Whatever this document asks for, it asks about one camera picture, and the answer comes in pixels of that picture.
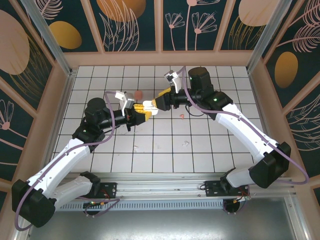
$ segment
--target flower illustration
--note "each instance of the flower illustration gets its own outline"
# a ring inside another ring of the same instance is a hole
[[[172,29],[183,27],[185,25],[185,21],[183,21],[183,17],[181,16],[181,13],[173,13],[172,16],[171,16],[171,13],[167,13],[165,15],[165,20],[168,23],[170,28],[172,47],[173,47],[173,50],[175,51],[176,48],[175,48],[174,38],[172,35]]]
[[[189,5],[188,12],[186,15],[186,25],[185,25],[185,50],[188,50],[188,26],[189,26],[189,15],[190,15],[190,8],[197,6],[197,5],[210,5],[210,4],[217,4],[220,0],[186,0],[186,3]]]
[[[4,100],[0,100],[0,129],[8,130],[10,129],[10,121],[12,119],[12,115],[14,114],[15,105],[8,101],[6,103]]]
[[[186,0],[186,3],[193,7],[196,5],[209,5],[209,4],[217,4],[220,0]]]
[[[197,50],[198,34],[210,33],[217,30],[217,25],[214,24],[216,19],[215,13],[203,13],[199,18],[199,12],[192,14],[192,24],[195,32],[194,50]]]
[[[6,103],[3,99],[0,100],[0,130],[5,130],[5,131],[9,130],[9,131],[13,132],[14,134],[26,139],[27,138],[26,136],[14,131],[10,128],[10,122],[11,122],[12,116],[14,114],[14,109],[15,109],[15,105],[12,102],[8,101],[8,103],[6,105]],[[0,142],[7,144],[13,148],[23,150],[23,147],[15,145],[15,144],[8,142],[4,139],[0,138]]]

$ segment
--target small white object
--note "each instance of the small white object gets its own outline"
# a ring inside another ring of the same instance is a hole
[[[152,104],[152,101],[149,101],[149,100],[143,101],[142,105],[143,105],[143,110],[151,112],[152,115],[158,114],[159,109]]]
[[[184,141],[184,144],[182,144],[182,146],[186,147],[189,145],[189,142],[188,141]]]

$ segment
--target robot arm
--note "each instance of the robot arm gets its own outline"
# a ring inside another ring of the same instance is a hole
[[[134,103],[134,97],[130,93],[117,91],[115,97],[120,100],[121,106],[120,110],[113,111],[115,127],[126,125],[130,131],[131,127],[146,122],[151,115],[158,113],[155,107],[144,107],[142,104]],[[89,193],[96,196],[100,189],[100,179],[90,172],[83,172],[75,180],[58,187],[74,166],[87,157],[98,144],[80,146],[68,154],[66,152],[75,146],[101,142],[105,138],[104,130],[112,127],[110,110],[102,98],[90,100],[84,114],[85,117],[72,135],[72,139],[58,156],[26,182],[19,179],[12,185],[12,210],[16,212],[27,190],[51,167],[31,190],[19,212],[20,216],[38,228],[46,224],[55,210],[62,205]]]
[[[210,75],[206,68],[196,67],[189,72],[191,88],[189,92],[192,100],[202,109],[225,111],[238,115],[245,119],[256,131],[262,134],[270,144],[290,156],[291,148],[286,143],[278,144],[255,127],[237,108],[232,99],[224,92],[215,91],[211,83]],[[160,110],[168,111],[180,105],[191,106],[186,92],[181,89],[179,76],[170,71],[165,75],[171,87],[159,93],[152,100],[152,105]],[[232,188],[243,185],[257,184],[261,188],[267,188],[278,177],[288,170],[289,162],[278,152],[267,145],[248,125],[240,119],[225,113],[208,113],[208,116],[231,131],[249,150],[253,156],[254,164],[245,168],[233,168],[221,177],[221,187],[228,192]]]

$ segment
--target debris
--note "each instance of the debris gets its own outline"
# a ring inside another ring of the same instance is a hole
[[[182,146],[186,147],[189,145],[189,142],[188,141],[184,141],[184,144],[182,144]]]
[[[135,100],[141,100],[142,97],[143,97],[143,95],[144,95],[144,94],[143,94],[142,91],[137,90],[137,91],[134,92],[134,99],[135,99]]]

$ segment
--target orange circle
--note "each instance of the orange circle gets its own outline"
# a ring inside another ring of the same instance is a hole
[[[108,18],[116,22],[131,21],[130,10],[139,18],[146,9],[146,0],[96,0],[96,3]]]

